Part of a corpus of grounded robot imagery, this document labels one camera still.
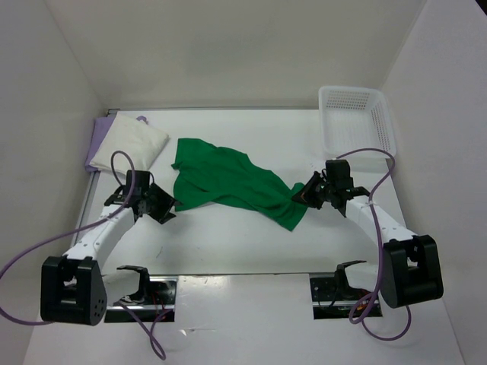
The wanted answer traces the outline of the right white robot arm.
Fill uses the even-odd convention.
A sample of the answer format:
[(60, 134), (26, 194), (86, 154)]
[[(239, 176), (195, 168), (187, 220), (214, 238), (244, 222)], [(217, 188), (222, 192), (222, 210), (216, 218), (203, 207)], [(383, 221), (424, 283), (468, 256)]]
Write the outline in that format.
[(413, 233), (376, 206), (366, 188), (354, 185), (346, 160), (328, 160), (326, 169), (315, 172), (292, 199), (316, 209), (331, 204), (380, 247), (376, 265), (364, 260), (337, 265), (333, 286), (342, 299), (354, 297), (360, 289), (380, 291), (391, 308), (442, 298), (444, 285), (434, 239)]

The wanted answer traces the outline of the cream t shirt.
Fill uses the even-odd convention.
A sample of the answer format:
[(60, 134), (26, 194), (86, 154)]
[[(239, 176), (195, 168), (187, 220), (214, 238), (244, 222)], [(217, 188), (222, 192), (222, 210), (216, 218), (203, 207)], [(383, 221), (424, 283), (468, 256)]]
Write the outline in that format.
[(118, 115), (91, 160), (91, 165), (99, 170), (109, 170), (112, 153), (123, 151), (130, 156), (137, 170), (149, 170), (169, 141), (169, 135), (151, 125), (145, 127), (131, 123), (130, 120), (127, 122), (121, 114)]

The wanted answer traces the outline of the purple t shirt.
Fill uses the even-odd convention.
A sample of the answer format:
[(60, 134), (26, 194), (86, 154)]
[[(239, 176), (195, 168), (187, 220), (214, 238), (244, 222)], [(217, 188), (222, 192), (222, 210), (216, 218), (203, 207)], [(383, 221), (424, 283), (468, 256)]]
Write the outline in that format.
[[(110, 127), (112, 126), (113, 122), (115, 119), (119, 117), (118, 114), (116, 115), (110, 115), (110, 116), (105, 116), (105, 117), (99, 117), (94, 120), (94, 129), (91, 135), (91, 143), (90, 147), (88, 149), (88, 155), (84, 164), (84, 168), (87, 172), (93, 173), (98, 171), (96, 167), (91, 165), (91, 160), (97, 153), (99, 147), (101, 146), (103, 140), (107, 136), (108, 131), (110, 130)], [(122, 119), (126, 119), (128, 122), (130, 120), (131, 123), (139, 124), (140, 126), (148, 126), (148, 120), (145, 116), (138, 116), (136, 118), (131, 118), (128, 116), (125, 116), (124, 114), (121, 114)]]

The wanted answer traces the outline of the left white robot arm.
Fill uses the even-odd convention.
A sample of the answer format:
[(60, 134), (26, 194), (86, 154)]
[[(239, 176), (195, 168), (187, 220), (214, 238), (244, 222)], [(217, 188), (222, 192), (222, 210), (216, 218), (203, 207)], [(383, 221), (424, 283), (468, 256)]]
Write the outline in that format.
[(104, 202), (97, 226), (63, 255), (50, 256), (41, 269), (40, 316), (45, 322), (97, 325), (119, 301), (145, 303), (152, 286), (148, 269), (122, 265), (110, 274), (102, 268), (116, 245), (141, 217), (164, 224), (174, 218), (178, 201), (151, 180), (148, 171), (126, 174)]

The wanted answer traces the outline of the green t shirt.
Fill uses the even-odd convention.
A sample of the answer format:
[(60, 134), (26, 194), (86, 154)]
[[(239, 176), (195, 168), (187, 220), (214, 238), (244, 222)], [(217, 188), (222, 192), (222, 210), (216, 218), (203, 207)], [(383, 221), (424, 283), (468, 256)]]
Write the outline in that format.
[(288, 187), (273, 173), (254, 165), (247, 154), (217, 147), (198, 138), (180, 138), (172, 168), (178, 172), (173, 185), (177, 211), (216, 203), (257, 211), (292, 231), (307, 207), (292, 201), (304, 184)]

